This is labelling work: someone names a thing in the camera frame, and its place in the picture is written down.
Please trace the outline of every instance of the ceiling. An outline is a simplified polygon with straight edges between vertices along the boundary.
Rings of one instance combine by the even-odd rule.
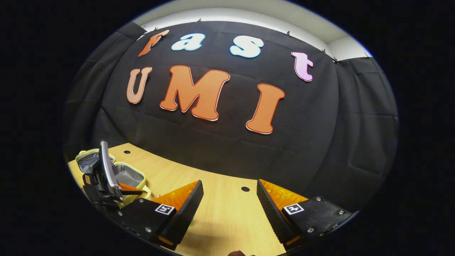
[[[174,0],[150,10],[134,22],[143,25],[178,12],[203,8],[233,8],[264,14],[301,28],[326,44],[349,36],[323,17],[284,0]]]

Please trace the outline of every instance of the light blue letter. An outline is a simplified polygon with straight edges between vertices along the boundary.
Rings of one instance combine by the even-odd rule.
[[[204,38],[205,35],[200,33],[182,36],[180,38],[180,41],[172,45],[171,49],[173,49],[174,51],[180,51],[183,49],[187,51],[193,51],[195,49],[199,49],[202,46],[201,42],[202,40],[204,40]]]
[[[240,55],[245,58],[254,58],[261,53],[260,47],[264,46],[264,42],[252,36],[237,36],[234,38],[234,44],[229,50],[232,55]]]

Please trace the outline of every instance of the letter m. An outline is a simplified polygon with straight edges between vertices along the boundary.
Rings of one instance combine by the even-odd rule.
[[[162,109],[174,111],[177,109],[175,98],[178,95],[180,109],[185,113],[198,98],[197,104],[191,109],[191,114],[197,118],[210,121],[218,120],[217,104],[223,84],[230,75],[220,70],[209,70],[194,84],[191,70],[187,66],[171,67],[171,82],[166,97],[160,103]]]

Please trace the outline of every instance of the metal handle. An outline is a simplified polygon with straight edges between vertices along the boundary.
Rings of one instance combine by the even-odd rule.
[[[115,191],[117,189],[121,189],[121,187],[118,184],[117,180],[114,178],[114,172],[112,171],[112,162],[109,159],[107,148],[108,148],[107,142],[101,141],[100,144],[101,164],[103,165],[103,169],[106,173],[108,189],[111,193],[115,194]]]

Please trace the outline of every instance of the orange letter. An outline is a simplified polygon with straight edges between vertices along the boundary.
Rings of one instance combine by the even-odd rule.
[[[171,82],[166,97],[160,103],[162,109],[174,111],[177,109],[175,97],[178,94],[180,109],[185,113],[197,97],[197,104],[191,109],[191,114],[197,118],[209,121],[218,120],[217,104],[223,84],[231,77],[220,70],[209,70],[194,84],[191,70],[187,66],[171,67]]]
[[[253,119],[247,122],[247,129],[262,134],[271,134],[273,131],[272,118],[278,101],[284,98],[284,92],[273,85],[261,83],[258,85],[261,92],[259,103]]]
[[[150,51],[150,47],[154,47],[155,44],[157,44],[158,41],[161,39],[161,37],[167,35],[168,33],[169,33],[169,29],[150,37],[150,40],[145,45],[145,47],[141,51],[141,53],[139,53],[138,57],[140,57],[142,55],[146,55]]]
[[[137,89],[137,93],[133,93],[134,82],[136,82],[136,77],[139,74],[139,69],[133,69],[130,73],[130,81],[128,82],[128,88],[126,89],[126,98],[130,103],[136,104],[139,103],[142,99],[142,95],[144,93],[145,82],[147,80],[148,74],[152,71],[151,67],[145,67],[142,69],[142,76],[141,81],[139,82],[139,88]]]

